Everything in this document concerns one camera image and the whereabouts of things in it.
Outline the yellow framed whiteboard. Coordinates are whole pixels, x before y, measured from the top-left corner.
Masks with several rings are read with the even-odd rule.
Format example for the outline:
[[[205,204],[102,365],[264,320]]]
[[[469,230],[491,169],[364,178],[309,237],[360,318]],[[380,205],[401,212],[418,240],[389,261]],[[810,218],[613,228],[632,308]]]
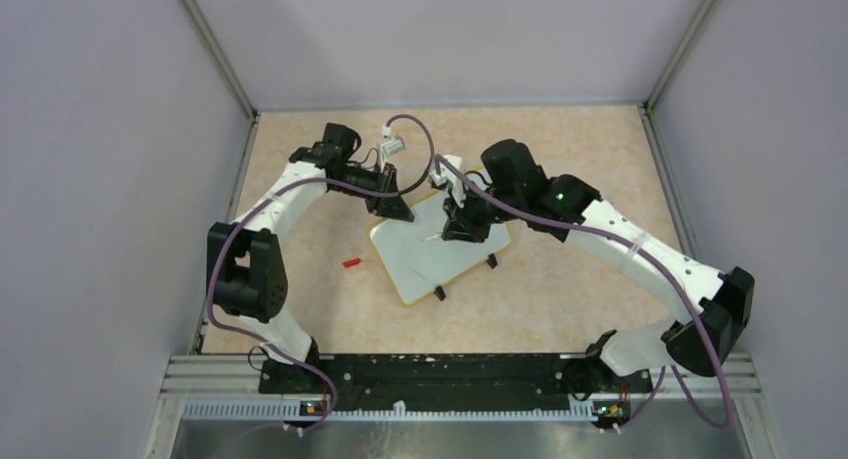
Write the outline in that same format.
[[[497,254],[512,243],[504,224],[493,225],[483,243],[422,239],[441,233],[446,222],[443,201],[449,196],[436,190],[411,206],[413,223],[385,219],[368,232],[400,301],[405,305],[431,295],[443,300],[446,286],[472,268],[497,266]]]

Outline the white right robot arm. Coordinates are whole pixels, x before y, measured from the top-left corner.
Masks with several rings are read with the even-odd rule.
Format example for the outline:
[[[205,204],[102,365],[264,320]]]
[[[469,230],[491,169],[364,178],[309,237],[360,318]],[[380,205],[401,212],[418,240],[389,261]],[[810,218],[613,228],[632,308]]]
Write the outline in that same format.
[[[675,366],[714,377],[750,321],[754,277],[721,271],[648,233],[574,175],[547,175],[526,144],[501,140],[481,155],[488,181],[467,178],[457,156],[436,157],[431,183],[448,193],[444,241],[482,243],[495,224],[523,221],[613,266],[668,311],[668,318],[605,334],[590,347],[589,383],[612,391],[642,369]]]

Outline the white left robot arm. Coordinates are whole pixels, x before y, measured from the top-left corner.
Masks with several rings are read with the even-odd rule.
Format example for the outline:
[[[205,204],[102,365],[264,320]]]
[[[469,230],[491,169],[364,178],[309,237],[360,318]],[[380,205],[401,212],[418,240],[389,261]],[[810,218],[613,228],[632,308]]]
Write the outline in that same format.
[[[319,141],[292,153],[249,211],[230,223],[215,223],[207,234],[207,316],[220,308],[236,317],[235,332],[256,339],[272,359],[284,363],[283,380],[297,392],[317,386],[321,367],[308,357],[312,337],[286,306],[289,281],[282,246],[291,229],[330,191],[364,199],[376,217],[415,220],[398,187],[397,169],[387,161],[403,150],[402,139],[384,124],[372,167],[351,159],[361,144],[350,127],[327,124]]]

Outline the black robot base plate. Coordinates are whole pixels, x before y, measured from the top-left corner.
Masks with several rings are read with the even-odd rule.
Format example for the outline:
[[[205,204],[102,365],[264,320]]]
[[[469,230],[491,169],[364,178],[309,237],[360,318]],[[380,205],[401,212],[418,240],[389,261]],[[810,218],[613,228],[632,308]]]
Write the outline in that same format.
[[[649,393],[647,371],[619,377],[597,358],[559,353],[336,354],[308,359],[312,371],[266,360],[261,394],[315,395],[336,411],[412,412],[569,410],[573,400]]]

